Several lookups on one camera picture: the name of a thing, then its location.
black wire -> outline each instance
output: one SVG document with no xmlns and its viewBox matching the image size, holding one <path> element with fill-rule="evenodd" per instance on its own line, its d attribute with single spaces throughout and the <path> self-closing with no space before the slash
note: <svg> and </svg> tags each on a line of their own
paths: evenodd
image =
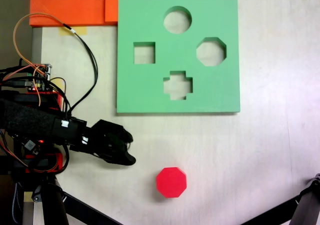
<svg viewBox="0 0 320 225">
<path fill-rule="evenodd" d="M 96 61 L 96 58 L 94 56 L 94 54 L 92 53 L 92 51 L 90 50 L 90 48 L 88 47 L 88 45 L 85 43 L 85 41 L 83 41 L 83 39 L 77 34 L 77 33 L 74 33 L 77 38 L 81 41 L 81 43 L 83 44 L 86 52 L 88 53 L 89 57 L 90 57 L 90 60 L 91 60 L 91 63 L 92 63 L 92 66 L 93 66 L 93 72 L 94 72 L 94 83 L 93 83 L 93 86 L 89 89 L 89 91 L 87 91 L 84 96 L 82 98 L 80 98 L 79 101 L 77 101 L 67 112 L 67 115 L 69 117 L 71 117 L 71 114 L 72 114 L 72 111 L 75 109 L 75 107 L 81 103 L 90 93 L 91 91 L 95 88 L 96 84 L 97 84 L 97 81 L 98 81 L 98 64 L 97 64 L 97 61 Z"/>
<path fill-rule="evenodd" d="M 64 163 L 64 166 L 61 170 L 57 171 L 57 172 L 54 172 L 54 174 L 60 174 L 62 173 L 64 170 L 66 170 L 68 164 L 69 164 L 69 160 L 70 160 L 70 155 L 69 155 L 69 150 L 68 150 L 68 147 L 67 145 L 62 145 L 64 151 L 65 151 L 65 163 Z"/>
<path fill-rule="evenodd" d="M 66 80 L 64 78 L 62 78 L 62 77 L 57 76 L 57 77 L 54 77 L 54 78 L 50 79 L 50 82 L 52 80 L 55 80 L 55 79 L 61 79 L 64 82 L 64 94 L 66 94 L 66 91 L 67 91 L 67 82 L 66 82 Z"/>
<path fill-rule="evenodd" d="M 66 82 L 66 80 L 64 78 L 62 78 L 62 77 L 57 76 L 57 77 L 54 77 L 54 78 L 50 79 L 50 82 L 52 80 L 55 80 L 55 79 L 61 79 L 64 82 L 64 95 L 66 95 L 66 93 L 67 93 L 67 82 Z M 62 111 L 65 112 L 65 115 L 67 115 L 67 109 L 68 109 L 67 108 L 67 103 L 65 102 L 65 100 L 63 100 Z"/>
</svg>

orange foam block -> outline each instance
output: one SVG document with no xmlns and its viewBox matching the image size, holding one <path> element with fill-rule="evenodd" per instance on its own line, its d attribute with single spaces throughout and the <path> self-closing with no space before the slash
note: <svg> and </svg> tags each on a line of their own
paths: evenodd
<svg viewBox="0 0 320 225">
<path fill-rule="evenodd" d="M 30 0 L 30 13 L 48 13 L 69 26 L 116 25 L 118 0 Z M 45 16 L 32 16 L 33 27 L 61 26 Z"/>
</svg>

octagonal hole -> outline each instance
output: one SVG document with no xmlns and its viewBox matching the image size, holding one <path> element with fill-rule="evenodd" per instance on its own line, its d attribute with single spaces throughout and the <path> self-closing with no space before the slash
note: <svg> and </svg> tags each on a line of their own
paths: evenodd
<svg viewBox="0 0 320 225">
<path fill-rule="evenodd" d="M 183 6 L 171 7 L 164 18 L 164 27 L 173 34 L 182 34 L 187 31 L 192 22 L 190 12 Z"/>
<path fill-rule="evenodd" d="M 217 66 L 227 58 L 227 46 L 218 37 L 206 37 L 196 49 L 196 58 L 206 67 Z"/>
</svg>

black tripod leg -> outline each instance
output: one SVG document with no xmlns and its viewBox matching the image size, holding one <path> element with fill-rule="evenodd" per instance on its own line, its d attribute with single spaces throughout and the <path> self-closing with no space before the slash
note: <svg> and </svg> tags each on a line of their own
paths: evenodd
<svg viewBox="0 0 320 225">
<path fill-rule="evenodd" d="M 312 190 L 304 194 L 289 225 L 316 225 L 320 212 L 318 197 Z"/>
<path fill-rule="evenodd" d="M 298 206 L 300 196 L 296 196 L 279 206 L 243 223 L 242 225 L 281 225 L 289 221 Z"/>
<path fill-rule="evenodd" d="M 41 200 L 45 225 L 69 225 L 61 190 L 52 184 L 44 184 Z"/>
<path fill-rule="evenodd" d="M 120 222 L 64 193 L 64 207 L 67 214 L 87 225 L 122 225 Z"/>
</svg>

white table surface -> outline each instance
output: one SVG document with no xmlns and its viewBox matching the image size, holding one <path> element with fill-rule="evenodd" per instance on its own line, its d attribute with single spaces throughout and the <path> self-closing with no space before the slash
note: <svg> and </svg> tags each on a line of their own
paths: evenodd
<svg viewBox="0 0 320 225">
<path fill-rule="evenodd" d="M 124 225 L 238 225 L 300 193 L 320 172 L 320 0 L 238 0 L 238 17 L 235 115 L 116 114 L 117 28 L 88 27 L 82 38 L 99 79 L 73 115 L 89 126 L 123 125 L 137 162 L 123 167 L 71 151 L 57 177 L 62 188 Z M 41 55 L 66 79 L 71 104 L 93 83 L 75 37 L 44 28 Z M 164 167 L 187 175 L 179 198 L 156 191 Z"/>
</svg>

